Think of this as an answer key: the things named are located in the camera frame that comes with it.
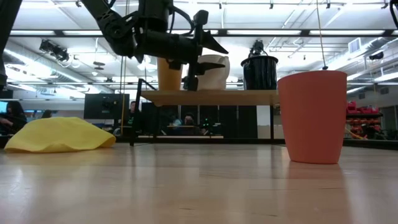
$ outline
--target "black bucket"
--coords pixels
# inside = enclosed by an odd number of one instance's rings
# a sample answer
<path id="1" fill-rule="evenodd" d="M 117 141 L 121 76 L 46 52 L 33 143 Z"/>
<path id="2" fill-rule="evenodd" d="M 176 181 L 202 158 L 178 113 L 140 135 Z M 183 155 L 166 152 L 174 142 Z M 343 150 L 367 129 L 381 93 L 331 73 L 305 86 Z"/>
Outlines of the black bucket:
<path id="1" fill-rule="evenodd" d="M 242 61 L 245 90 L 276 90 L 276 64 L 272 56 L 254 56 Z"/>

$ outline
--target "yellow towel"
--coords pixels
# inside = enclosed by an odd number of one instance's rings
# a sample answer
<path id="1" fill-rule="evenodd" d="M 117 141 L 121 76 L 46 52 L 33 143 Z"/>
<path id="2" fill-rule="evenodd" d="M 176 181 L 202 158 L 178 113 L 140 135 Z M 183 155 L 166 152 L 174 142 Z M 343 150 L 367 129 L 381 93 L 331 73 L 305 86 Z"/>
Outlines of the yellow towel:
<path id="1" fill-rule="evenodd" d="M 77 152 L 111 147 L 116 138 L 80 118 L 45 118 L 27 123 L 4 148 L 6 152 Z"/>

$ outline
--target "orange cup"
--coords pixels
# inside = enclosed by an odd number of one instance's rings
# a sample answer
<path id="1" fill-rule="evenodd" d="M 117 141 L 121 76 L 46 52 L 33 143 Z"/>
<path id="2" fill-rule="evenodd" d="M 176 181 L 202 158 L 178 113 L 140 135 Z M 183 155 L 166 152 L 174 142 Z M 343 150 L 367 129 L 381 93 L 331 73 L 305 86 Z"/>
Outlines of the orange cup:
<path id="1" fill-rule="evenodd" d="M 278 89 L 290 159 L 336 164 L 345 131 L 347 74 L 338 71 L 298 73 L 281 78 Z"/>
<path id="2" fill-rule="evenodd" d="M 180 70 L 169 69 L 166 59 L 157 59 L 157 78 L 159 90 L 180 90 L 181 89 L 182 66 Z"/>

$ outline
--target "air vent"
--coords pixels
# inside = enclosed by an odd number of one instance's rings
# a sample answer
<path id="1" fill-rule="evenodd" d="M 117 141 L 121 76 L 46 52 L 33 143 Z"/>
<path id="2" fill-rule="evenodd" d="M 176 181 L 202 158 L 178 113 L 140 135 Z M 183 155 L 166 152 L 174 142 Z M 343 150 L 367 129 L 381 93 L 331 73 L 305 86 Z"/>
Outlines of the air vent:
<path id="1" fill-rule="evenodd" d="M 361 50 L 361 38 L 357 38 L 348 43 L 348 50 L 350 54 Z"/>
<path id="2" fill-rule="evenodd" d="M 380 89 L 380 94 L 385 95 L 385 94 L 388 94 L 388 93 L 389 93 L 388 87 Z"/>

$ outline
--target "computer monitor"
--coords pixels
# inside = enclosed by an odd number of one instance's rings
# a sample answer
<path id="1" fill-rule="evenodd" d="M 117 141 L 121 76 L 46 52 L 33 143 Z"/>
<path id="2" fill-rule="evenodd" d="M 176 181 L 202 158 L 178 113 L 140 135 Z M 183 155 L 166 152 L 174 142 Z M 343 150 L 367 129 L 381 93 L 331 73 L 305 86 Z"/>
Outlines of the computer monitor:
<path id="1" fill-rule="evenodd" d="M 124 117 L 129 117 L 130 95 L 124 94 Z M 121 119 L 123 95 L 86 94 L 84 119 Z"/>
<path id="2" fill-rule="evenodd" d="M 7 113 L 7 102 L 0 101 L 0 113 Z"/>

